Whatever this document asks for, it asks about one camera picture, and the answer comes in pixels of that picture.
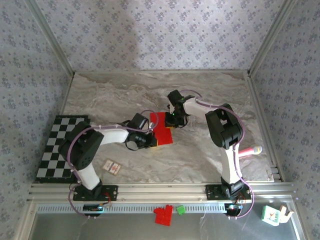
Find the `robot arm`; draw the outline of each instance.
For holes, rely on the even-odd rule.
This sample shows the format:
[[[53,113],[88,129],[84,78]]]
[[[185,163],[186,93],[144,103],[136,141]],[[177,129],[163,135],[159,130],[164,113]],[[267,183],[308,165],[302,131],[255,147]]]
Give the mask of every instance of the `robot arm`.
[[[237,194],[243,188],[243,182],[240,180],[242,174],[239,166],[239,145],[237,144],[234,150],[231,147],[239,141],[243,133],[237,118],[226,110],[199,104],[194,96],[184,97],[178,90],[172,91],[168,99],[170,113],[166,113],[165,126],[184,127],[190,115],[206,121],[213,143],[222,150],[222,190],[228,197]],[[232,111],[229,104],[224,104],[222,107]]]
[[[70,163],[74,174],[79,178],[88,194],[93,198],[101,193],[102,182],[92,165],[92,160],[101,145],[111,143],[135,142],[138,149],[157,146],[158,142],[152,132],[142,132],[148,119],[137,113],[132,120],[103,128],[92,128],[87,122],[80,122],[66,136],[58,148],[58,152],[68,161],[67,155],[72,141],[82,134],[72,147]]]

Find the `playing card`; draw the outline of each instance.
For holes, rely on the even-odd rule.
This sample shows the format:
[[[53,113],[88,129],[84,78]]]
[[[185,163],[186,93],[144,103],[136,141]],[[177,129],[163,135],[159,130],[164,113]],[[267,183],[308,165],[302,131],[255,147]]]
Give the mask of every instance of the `playing card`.
[[[106,161],[106,163],[104,164],[103,169],[106,170],[107,172],[111,173],[112,175],[117,175],[121,166],[122,166],[121,164],[108,159]]]

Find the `pink microphone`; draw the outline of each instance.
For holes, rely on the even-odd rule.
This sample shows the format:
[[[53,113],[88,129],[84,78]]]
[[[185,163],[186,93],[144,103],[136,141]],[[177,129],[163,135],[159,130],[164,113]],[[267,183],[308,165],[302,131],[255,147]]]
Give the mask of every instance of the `pink microphone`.
[[[239,158],[248,155],[258,155],[262,152],[262,146],[248,147],[244,150],[239,151]]]

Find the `mounting bracket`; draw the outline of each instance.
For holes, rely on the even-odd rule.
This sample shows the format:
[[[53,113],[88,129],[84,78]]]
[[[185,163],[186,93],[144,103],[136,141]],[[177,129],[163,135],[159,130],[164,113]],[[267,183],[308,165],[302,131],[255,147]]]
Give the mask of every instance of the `mounting bracket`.
[[[243,185],[243,188],[239,191],[239,193],[242,193],[246,200],[251,200],[251,194],[250,189],[247,185]],[[233,196],[233,198],[227,197],[223,194],[222,185],[221,184],[208,184],[205,185],[205,194],[206,199],[208,201],[212,200],[233,200],[236,199],[238,195]]]
[[[116,201],[118,196],[118,186],[117,185],[102,185],[101,191],[98,195],[93,195],[92,192],[88,191],[83,185],[77,186],[74,189],[73,201],[100,201],[106,202]]]

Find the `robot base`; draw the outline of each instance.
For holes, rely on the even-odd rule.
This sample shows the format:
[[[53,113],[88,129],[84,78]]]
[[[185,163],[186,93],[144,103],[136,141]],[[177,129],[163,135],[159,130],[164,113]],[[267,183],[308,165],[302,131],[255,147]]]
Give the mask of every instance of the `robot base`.
[[[116,201],[117,195],[117,185],[102,185],[101,183],[91,191],[80,185],[74,189],[73,201]]]

